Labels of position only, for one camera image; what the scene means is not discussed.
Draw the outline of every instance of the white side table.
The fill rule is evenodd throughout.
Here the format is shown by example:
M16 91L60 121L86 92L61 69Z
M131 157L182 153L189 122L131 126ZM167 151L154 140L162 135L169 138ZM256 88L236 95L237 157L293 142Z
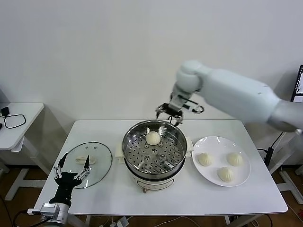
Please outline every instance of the white side table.
M14 129L7 129L3 126L0 130L0 150L11 150L18 152L21 150L22 145L28 149L27 154L46 174L49 174L50 167L47 160L43 158L37 158L38 151L33 146L33 144L24 136L28 128L34 122L36 117L44 108L43 103L10 103L10 104L0 104L1 108L8 106L10 115L23 114L26 118L26 123L20 127ZM8 173L9 169L2 163L0 168L3 172ZM18 177L14 181L12 187L7 193L5 200L12 200L19 187L39 187L44 186L45 181L40 180L24 180L28 169L22 169Z

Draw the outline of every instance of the stainless steel steamer basket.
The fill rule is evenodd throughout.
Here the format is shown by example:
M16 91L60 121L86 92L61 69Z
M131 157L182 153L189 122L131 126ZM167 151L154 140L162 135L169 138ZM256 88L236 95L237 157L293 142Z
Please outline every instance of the stainless steel steamer basket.
M150 131L160 134L158 145L149 145L145 137ZM183 166L187 143L182 131L171 123L149 120L134 125L125 134L122 151L125 163L139 177L160 181L176 174Z

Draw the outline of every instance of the white table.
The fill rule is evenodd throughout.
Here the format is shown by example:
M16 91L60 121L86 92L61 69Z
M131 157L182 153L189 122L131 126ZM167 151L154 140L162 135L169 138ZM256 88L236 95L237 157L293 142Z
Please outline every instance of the white table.
M23 114L26 118L26 123L20 127L14 129L7 129L4 126L4 118L0 118L3 124L0 129L0 152L1 150L11 150L12 152L19 152L22 148L22 145L25 145L28 149L27 155L47 174L50 170L46 167L47 161L44 159L37 158L38 151L35 149L33 144L24 136L28 128L34 122L36 117L40 114L40 112L44 108L43 103L1 103L0 108L4 108L8 106L9 108L9 116L15 114ZM10 123L14 125L13 121L15 118L10 119ZM4 172L8 172L9 169L0 164L0 168L3 169ZM26 176L28 169L22 169L19 173L18 177L14 181L12 187L7 193L5 200L12 200L14 195L16 194L19 187L43 187L45 181L38 180L23 180Z
M76 121L55 162L75 146L89 141L107 145L115 153L126 131L139 121ZM87 189L74 189L70 214L77 215L169 215L210 216L247 215L232 222L242 226L252 219L268 213L287 211L274 180L256 151L243 124L237 120L187 120L180 125L185 136L193 143L202 137L216 135L239 144L251 163L251 174L246 183L233 187L220 187L205 178L187 158L178 179L164 190L142 193L130 179L125 165L114 158L107 176ZM56 192L54 173L51 172L35 204L41 208Z

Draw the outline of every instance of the glass lid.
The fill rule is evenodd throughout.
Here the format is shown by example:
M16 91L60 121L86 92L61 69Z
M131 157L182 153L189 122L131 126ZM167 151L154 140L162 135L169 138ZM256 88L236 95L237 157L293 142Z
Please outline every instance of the glass lid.
M101 181L112 166L113 156L109 148L102 143L82 143L67 155L62 172L80 173L89 155L90 174L75 188L87 188Z

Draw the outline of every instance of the wooden floor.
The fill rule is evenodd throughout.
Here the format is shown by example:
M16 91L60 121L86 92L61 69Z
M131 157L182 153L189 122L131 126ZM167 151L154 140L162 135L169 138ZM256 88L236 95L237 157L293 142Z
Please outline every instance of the wooden floor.
M300 176L295 175L293 169L287 169L286 171L291 176L292 180L303 194L302 178ZM6 193L8 192L10 186L13 184L19 172L20 169L11 169L8 174L4 174L3 177L0 179L0 195L2 196L2 198L5 197ZM274 173L273 178L276 183L283 182L282 178L278 173ZM40 169L30 169L26 179L45 180L46 175ZM13 218L19 210L33 208L40 191L41 189L36 188L20 188L12 201L5 201L11 218ZM290 192L283 192L282 195L286 200L286 203L290 205L295 210L295 212L298 213L300 212L300 209L303 209L303 205L299 205ZM288 209L288 212L284 214L271 214L270 217L273 221L273 227L303 227L303 223L298 220L296 215L290 209ZM92 217L90 226L99 227L101 224L103 224L108 227L112 223L112 219L114 221L117 221L119 220L119 218L120 217L117 216ZM133 217L129 220L129 227L153 227L155 225L160 224L161 222L173 220L175 218L176 217ZM223 227L225 225L224 217L191 217L191 219L193 219L200 227ZM259 227L270 227L270 219L268 216L263 215L257 220L259 222ZM39 215L20 215L17 219L17 225L21 227L27 227L39 221ZM0 226L11 227L9 217L7 216L2 201L0 201ZM195 224L186 218L179 218L178 220L163 224L162 226L194 227Z

